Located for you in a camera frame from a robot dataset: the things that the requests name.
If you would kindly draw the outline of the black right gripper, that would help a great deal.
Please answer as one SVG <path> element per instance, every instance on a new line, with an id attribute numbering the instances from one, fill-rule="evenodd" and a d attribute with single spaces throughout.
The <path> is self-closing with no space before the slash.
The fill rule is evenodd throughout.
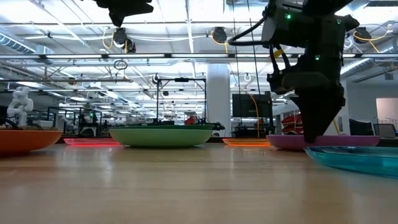
<path id="1" fill-rule="evenodd" d="M 328 87 L 295 90 L 291 100 L 298 106 L 305 142 L 324 135 L 346 103 L 340 82 L 343 44 L 311 44 L 295 65 L 295 72 L 320 72 L 330 81 Z"/>

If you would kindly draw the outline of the purple plastic plate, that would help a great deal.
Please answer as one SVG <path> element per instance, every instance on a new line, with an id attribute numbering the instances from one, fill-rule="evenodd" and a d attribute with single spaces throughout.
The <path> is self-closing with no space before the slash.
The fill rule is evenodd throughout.
<path id="1" fill-rule="evenodd" d="M 304 135 L 268 135 L 270 145 L 282 150 L 302 151 L 313 146 L 376 146 L 380 136 L 318 136 L 313 143 L 305 142 Z"/>

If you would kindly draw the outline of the teal transparent plastic plate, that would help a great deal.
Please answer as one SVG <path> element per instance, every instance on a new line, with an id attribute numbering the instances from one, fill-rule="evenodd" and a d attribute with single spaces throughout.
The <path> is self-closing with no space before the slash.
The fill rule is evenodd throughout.
<path id="1" fill-rule="evenodd" d="M 312 146 L 304 151 L 324 166 L 398 178 L 398 147 Z"/>

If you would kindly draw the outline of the pink transparent plastic plate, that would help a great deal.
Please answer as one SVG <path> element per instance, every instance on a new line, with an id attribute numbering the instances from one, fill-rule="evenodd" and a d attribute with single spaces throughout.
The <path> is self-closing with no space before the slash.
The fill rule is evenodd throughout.
<path id="1" fill-rule="evenodd" d="M 69 146 L 119 146 L 120 143 L 112 138 L 64 138 Z"/>

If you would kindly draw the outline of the orange opaque plastic plate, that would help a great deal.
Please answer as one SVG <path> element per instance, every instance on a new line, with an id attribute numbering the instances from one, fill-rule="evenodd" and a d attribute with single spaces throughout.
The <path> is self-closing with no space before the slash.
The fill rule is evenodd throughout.
<path id="1" fill-rule="evenodd" d="M 25 154 L 55 144 L 61 131 L 0 130 L 0 156 Z"/>

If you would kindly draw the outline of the red plastic object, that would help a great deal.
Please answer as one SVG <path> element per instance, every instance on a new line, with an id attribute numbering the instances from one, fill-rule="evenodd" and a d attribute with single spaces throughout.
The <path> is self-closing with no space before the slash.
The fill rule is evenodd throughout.
<path id="1" fill-rule="evenodd" d="M 281 121 L 283 134 L 303 134 L 301 114 L 288 116 Z"/>

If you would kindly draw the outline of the black office chair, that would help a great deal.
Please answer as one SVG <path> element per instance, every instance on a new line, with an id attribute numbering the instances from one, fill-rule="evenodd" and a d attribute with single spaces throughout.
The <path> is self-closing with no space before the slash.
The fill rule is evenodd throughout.
<path id="1" fill-rule="evenodd" d="M 350 135 L 352 136 L 373 136 L 373 125 L 369 121 L 349 119 Z"/>

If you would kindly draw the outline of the black monitor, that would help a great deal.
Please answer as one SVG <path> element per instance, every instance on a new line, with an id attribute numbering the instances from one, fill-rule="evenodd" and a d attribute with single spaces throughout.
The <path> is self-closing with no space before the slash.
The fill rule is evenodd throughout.
<path id="1" fill-rule="evenodd" d="M 269 92 L 262 95 L 233 94 L 232 109 L 234 118 L 270 118 L 272 100 Z"/>

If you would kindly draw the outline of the white board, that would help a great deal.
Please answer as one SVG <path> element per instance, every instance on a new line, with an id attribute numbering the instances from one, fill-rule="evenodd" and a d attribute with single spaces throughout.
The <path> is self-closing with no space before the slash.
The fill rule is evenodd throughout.
<path id="1" fill-rule="evenodd" d="M 398 98 L 377 98 L 377 121 L 393 124 L 398 129 Z"/>

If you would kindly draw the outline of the grey office chair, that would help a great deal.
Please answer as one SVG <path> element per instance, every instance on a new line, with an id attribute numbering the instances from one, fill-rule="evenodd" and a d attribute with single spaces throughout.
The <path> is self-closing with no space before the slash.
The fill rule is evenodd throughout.
<path id="1" fill-rule="evenodd" d="M 374 124 L 374 133 L 382 138 L 394 139 L 396 137 L 396 128 L 393 124 Z"/>

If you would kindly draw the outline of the white building column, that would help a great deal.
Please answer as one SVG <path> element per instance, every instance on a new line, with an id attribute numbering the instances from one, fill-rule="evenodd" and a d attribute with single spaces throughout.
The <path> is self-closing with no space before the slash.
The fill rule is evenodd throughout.
<path id="1" fill-rule="evenodd" d="M 228 64 L 210 63 L 207 66 L 206 99 L 210 123 L 220 123 L 225 130 L 215 131 L 220 137 L 231 132 L 230 70 Z"/>

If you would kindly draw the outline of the black robot workstation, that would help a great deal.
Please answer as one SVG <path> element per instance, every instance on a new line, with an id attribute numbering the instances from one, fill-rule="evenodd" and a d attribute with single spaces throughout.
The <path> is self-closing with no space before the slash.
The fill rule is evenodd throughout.
<path id="1" fill-rule="evenodd" d="M 63 135 L 98 137 L 102 130 L 103 112 L 73 107 L 48 107 L 47 120 L 52 118 L 53 127 Z"/>

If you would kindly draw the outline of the green plastic plate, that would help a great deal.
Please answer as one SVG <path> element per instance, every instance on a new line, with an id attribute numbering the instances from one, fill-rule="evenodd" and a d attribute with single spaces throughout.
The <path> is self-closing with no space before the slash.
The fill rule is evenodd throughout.
<path id="1" fill-rule="evenodd" d="M 211 138 L 211 124 L 150 125 L 111 128 L 118 143 L 130 147 L 183 148 L 201 145 Z"/>

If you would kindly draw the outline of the black metal frame stand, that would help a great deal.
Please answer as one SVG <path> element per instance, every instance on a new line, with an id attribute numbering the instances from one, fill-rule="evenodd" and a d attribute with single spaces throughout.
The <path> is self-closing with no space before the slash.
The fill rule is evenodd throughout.
<path id="1" fill-rule="evenodd" d="M 196 115 L 197 123 L 205 123 L 207 120 L 207 85 L 206 78 L 158 78 L 156 79 L 156 114 L 154 123 L 163 124 L 164 116 L 169 113 L 172 119 L 178 119 L 180 113 L 188 113 L 187 117 Z M 189 83 L 196 84 L 198 89 L 195 88 L 167 88 L 170 83 Z M 201 98 L 174 98 L 173 96 L 164 96 L 164 93 L 196 93 L 201 90 L 204 94 Z"/>

